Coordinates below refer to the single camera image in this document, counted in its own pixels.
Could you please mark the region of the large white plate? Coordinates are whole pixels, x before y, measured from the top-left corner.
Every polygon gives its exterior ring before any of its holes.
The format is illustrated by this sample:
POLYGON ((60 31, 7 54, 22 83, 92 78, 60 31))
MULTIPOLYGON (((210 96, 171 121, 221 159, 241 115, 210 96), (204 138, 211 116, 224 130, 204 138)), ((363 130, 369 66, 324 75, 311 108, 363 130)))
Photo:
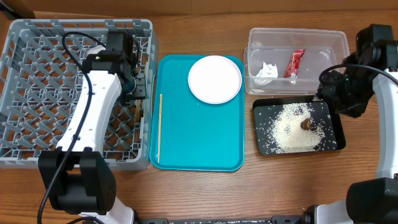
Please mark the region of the large white plate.
POLYGON ((188 86, 193 95, 208 104, 232 100, 243 83, 238 66, 227 57, 210 55, 196 61, 188 73, 188 86))

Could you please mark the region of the grey-green bowl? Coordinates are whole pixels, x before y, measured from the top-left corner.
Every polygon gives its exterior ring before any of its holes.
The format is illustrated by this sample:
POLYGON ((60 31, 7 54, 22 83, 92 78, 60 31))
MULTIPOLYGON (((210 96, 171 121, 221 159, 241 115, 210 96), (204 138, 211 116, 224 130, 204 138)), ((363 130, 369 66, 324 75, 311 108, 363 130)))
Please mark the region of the grey-green bowl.
POLYGON ((94 56, 98 56, 100 54, 101 51, 105 50, 106 47, 103 47, 102 45, 93 47, 92 49, 89 49, 87 51, 87 57, 94 57, 94 56))

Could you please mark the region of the brown meat piece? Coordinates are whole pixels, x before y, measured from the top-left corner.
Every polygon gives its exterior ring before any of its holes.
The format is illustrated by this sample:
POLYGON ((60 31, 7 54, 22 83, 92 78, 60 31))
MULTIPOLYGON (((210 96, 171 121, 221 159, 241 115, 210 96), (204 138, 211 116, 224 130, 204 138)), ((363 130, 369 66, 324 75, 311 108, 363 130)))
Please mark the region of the brown meat piece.
POLYGON ((303 130, 306 130, 306 131, 310 130, 311 129, 311 120, 310 120, 310 118, 306 118, 305 120, 303 120, 301 122, 301 124, 300 124, 300 127, 303 130))

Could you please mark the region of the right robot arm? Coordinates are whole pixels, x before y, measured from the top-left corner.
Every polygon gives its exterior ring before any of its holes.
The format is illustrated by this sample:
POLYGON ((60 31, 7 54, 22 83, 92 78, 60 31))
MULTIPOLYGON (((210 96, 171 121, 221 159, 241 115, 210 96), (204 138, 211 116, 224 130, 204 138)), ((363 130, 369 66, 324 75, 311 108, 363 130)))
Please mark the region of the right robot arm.
POLYGON ((335 113, 360 117, 375 96, 380 153, 376 177, 351 184, 344 200, 313 205, 301 223, 397 223, 397 41, 389 25, 356 35, 356 51, 319 76, 315 99, 335 113))

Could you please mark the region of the red snack wrapper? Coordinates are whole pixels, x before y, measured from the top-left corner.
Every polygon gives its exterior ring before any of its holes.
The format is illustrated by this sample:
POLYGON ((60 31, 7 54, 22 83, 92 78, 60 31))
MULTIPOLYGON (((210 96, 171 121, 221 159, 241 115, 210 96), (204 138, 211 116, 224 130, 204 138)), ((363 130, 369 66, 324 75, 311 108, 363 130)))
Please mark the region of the red snack wrapper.
POLYGON ((291 84, 295 84, 296 82, 295 79, 297 78, 299 65, 302 57, 305 54, 305 51, 305 49, 294 50, 290 58, 284 77, 289 78, 291 84))

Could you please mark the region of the white tissue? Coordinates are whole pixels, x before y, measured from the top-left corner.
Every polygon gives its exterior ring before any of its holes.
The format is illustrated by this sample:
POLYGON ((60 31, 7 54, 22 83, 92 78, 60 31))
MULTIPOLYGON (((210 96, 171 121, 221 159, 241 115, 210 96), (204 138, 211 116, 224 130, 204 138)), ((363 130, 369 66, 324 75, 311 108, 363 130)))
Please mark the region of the white tissue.
POLYGON ((262 68, 258 72, 258 74, 254 77, 254 83, 256 85, 266 85, 270 83, 273 78, 278 77, 278 70, 276 64, 267 64, 265 62, 262 63, 262 68))

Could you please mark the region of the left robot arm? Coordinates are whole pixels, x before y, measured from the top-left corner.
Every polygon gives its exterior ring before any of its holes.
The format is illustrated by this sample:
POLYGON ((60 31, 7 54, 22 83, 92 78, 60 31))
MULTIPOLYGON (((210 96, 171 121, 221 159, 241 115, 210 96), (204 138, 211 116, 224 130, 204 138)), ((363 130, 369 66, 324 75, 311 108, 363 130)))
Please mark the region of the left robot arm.
POLYGON ((138 215, 116 196, 116 179, 103 158, 103 144, 115 102, 146 97, 137 77, 139 44, 120 31, 90 49, 86 59, 71 59, 83 74, 72 119, 53 151, 42 151, 38 168, 46 192, 37 212, 42 223, 46 202, 55 210, 78 215, 75 223, 137 223, 138 215))

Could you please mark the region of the wooden chopstick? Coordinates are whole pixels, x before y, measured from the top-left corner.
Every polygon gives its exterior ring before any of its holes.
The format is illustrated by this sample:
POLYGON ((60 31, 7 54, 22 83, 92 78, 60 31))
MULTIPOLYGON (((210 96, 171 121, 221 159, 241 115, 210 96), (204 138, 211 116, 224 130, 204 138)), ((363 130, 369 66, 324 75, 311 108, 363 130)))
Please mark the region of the wooden chopstick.
POLYGON ((157 142, 157 162, 160 164, 161 132, 162 132, 162 100, 163 94, 159 95, 159 122, 158 122, 158 142, 157 142))
POLYGON ((135 123, 139 123, 141 120, 141 106, 142 106, 142 100, 136 100, 135 113, 134 113, 134 122, 135 123))

